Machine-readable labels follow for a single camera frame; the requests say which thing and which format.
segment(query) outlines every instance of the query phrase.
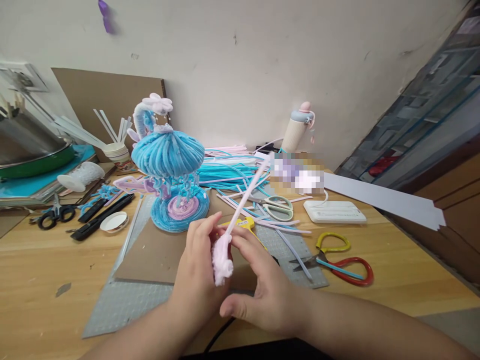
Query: round blue base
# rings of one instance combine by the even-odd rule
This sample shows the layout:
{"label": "round blue base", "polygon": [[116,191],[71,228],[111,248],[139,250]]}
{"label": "round blue base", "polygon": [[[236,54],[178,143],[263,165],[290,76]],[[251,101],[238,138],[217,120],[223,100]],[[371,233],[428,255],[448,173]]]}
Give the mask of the round blue base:
{"label": "round blue base", "polygon": [[161,200],[160,197],[157,197],[151,207],[150,213],[151,219],[155,226],[169,233],[182,233],[188,230],[192,221],[205,218],[209,212],[210,198],[205,190],[203,190],[201,187],[198,189],[199,191],[195,195],[195,197],[198,199],[198,210],[194,215],[184,220],[172,219],[167,210],[169,202],[179,193],[177,186],[172,186],[170,199]]}

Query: wooden cabinet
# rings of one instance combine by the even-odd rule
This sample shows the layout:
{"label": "wooden cabinet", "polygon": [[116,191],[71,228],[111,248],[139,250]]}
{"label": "wooden cabinet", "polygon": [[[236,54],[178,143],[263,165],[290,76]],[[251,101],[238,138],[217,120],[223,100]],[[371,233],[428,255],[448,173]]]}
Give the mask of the wooden cabinet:
{"label": "wooden cabinet", "polygon": [[414,193],[443,210],[446,226],[433,231],[395,221],[467,280],[480,284],[480,154]]}

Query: black cable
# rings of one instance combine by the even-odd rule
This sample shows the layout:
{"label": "black cable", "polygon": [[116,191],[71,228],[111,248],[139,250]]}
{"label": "black cable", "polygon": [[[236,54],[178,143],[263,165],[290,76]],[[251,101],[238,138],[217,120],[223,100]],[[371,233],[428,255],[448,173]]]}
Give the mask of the black cable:
{"label": "black cable", "polygon": [[217,339],[222,335],[222,333],[235,321],[235,318],[232,316],[228,319],[228,321],[216,332],[216,334],[211,338],[210,342],[206,346],[205,350],[203,350],[203,354],[207,354],[212,346],[215,344]]}

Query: purple ribbon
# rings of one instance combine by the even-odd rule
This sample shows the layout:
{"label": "purple ribbon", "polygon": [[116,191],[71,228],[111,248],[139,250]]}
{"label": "purple ribbon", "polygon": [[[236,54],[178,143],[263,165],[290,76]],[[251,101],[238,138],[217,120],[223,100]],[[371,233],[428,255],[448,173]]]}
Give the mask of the purple ribbon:
{"label": "purple ribbon", "polygon": [[186,197],[182,197],[180,201],[180,206],[177,207],[177,198],[178,195],[170,200],[168,203],[168,215],[174,220],[185,220],[191,217],[197,212],[199,208],[199,200],[194,196],[190,200],[187,200]]}
{"label": "purple ribbon", "polygon": [[104,0],[98,0],[98,7],[100,8],[101,15],[103,16],[103,26],[105,27],[105,31],[109,34],[113,34],[114,29],[109,19],[109,6]]}

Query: pipe cleaner flower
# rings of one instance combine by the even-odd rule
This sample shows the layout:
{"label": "pipe cleaner flower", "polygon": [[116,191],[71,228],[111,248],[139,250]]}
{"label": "pipe cleaner flower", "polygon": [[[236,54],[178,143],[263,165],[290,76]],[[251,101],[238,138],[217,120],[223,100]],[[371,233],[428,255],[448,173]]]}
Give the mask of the pipe cleaner flower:
{"label": "pipe cleaner flower", "polygon": [[168,112],[172,111],[172,100],[169,98],[161,98],[157,93],[152,92],[150,97],[145,97],[141,100],[145,105],[151,106],[151,109],[159,115],[165,116]]}

